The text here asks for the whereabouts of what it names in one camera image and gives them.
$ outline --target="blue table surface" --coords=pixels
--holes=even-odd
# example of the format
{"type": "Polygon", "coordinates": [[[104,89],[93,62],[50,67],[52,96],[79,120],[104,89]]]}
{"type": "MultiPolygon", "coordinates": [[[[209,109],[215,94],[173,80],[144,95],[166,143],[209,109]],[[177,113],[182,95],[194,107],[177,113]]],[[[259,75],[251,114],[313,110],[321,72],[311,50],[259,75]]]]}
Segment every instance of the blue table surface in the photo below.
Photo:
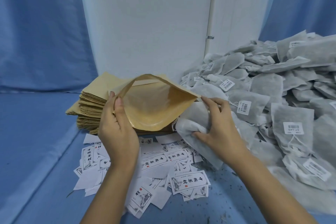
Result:
{"type": "MultiPolygon", "coordinates": [[[[15,224],[79,223],[94,195],[73,191],[85,132],[81,131],[49,173],[15,224]]],[[[126,213],[121,223],[266,223],[261,212],[233,171],[223,165],[219,171],[206,171],[210,182],[208,198],[184,202],[181,195],[171,196],[160,210],[150,205],[140,219],[126,213]]],[[[321,224],[336,223],[336,216],[314,215],[321,224]]]]}

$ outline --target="kraft paper bag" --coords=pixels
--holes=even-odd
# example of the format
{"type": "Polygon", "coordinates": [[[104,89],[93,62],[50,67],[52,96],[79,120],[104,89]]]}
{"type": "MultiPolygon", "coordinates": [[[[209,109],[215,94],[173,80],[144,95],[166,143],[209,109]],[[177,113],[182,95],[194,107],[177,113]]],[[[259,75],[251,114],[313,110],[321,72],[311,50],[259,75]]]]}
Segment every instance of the kraft paper bag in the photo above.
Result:
{"type": "Polygon", "coordinates": [[[123,98],[132,126],[145,131],[161,130],[200,97],[171,82],[165,75],[152,74],[143,74],[111,88],[111,91],[115,92],[114,100],[123,98]]]}

